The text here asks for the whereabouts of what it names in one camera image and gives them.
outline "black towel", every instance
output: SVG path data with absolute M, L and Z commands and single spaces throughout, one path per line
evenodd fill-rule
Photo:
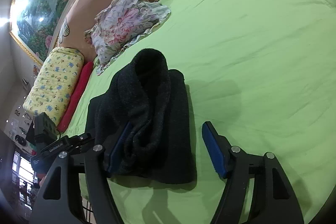
M 94 128 L 95 143 L 102 144 L 127 121 L 133 130 L 117 174 L 168 184 L 193 180 L 184 77 L 168 70 L 157 50 L 140 51 L 114 75 L 107 92 L 90 101 L 85 131 Z

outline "black metal frame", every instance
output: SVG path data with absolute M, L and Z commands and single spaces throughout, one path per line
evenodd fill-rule
M 78 143 L 88 142 L 90 136 L 76 136 L 78 143 L 60 152 L 48 171 L 47 178 L 36 198 L 31 214 L 31 224 L 87 223 L 80 198 L 79 173 L 85 173 L 90 203 L 98 224 L 124 224 L 107 183 L 110 177 L 112 153 L 120 136 L 131 130 L 123 125 L 110 135 L 103 145 L 86 147 L 78 153 Z M 255 178 L 252 205 L 246 224 L 303 224 L 302 213 L 295 193 L 277 158 L 250 155 L 237 146 L 234 150 L 228 140 L 218 135 L 210 122 L 205 122 L 202 134 L 211 134 L 224 155 L 225 178 L 228 178 L 218 208 L 210 224 L 238 224 L 246 188 L 251 175 Z M 62 139 L 51 144 L 55 147 Z M 38 165 L 43 165 L 39 158 Z

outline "ruffled pillowcase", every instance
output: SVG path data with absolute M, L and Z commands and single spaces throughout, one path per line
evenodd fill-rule
M 97 52 L 98 75 L 169 14 L 170 9 L 155 0 L 112 0 L 95 18 L 94 27 L 84 33 L 86 42 Z

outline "cartoon-print pillowcase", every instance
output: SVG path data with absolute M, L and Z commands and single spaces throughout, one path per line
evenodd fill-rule
M 76 49 L 53 49 L 43 63 L 23 108 L 34 116 L 45 112 L 57 126 L 68 107 L 83 63 L 84 57 Z

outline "bed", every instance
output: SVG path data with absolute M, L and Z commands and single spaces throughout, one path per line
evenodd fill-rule
M 92 73 L 65 134 L 85 130 L 91 98 L 143 48 L 184 74 L 197 180 L 182 186 L 138 177 L 109 180 L 125 223 L 210 223 L 224 183 L 201 137 L 204 121 L 247 153 L 272 151 L 305 223 L 336 182 L 336 0 L 160 0 L 172 13 L 100 76 Z M 85 177 L 82 196 L 89 199 Z M 250 182 L 246 221 L 253 190 Z

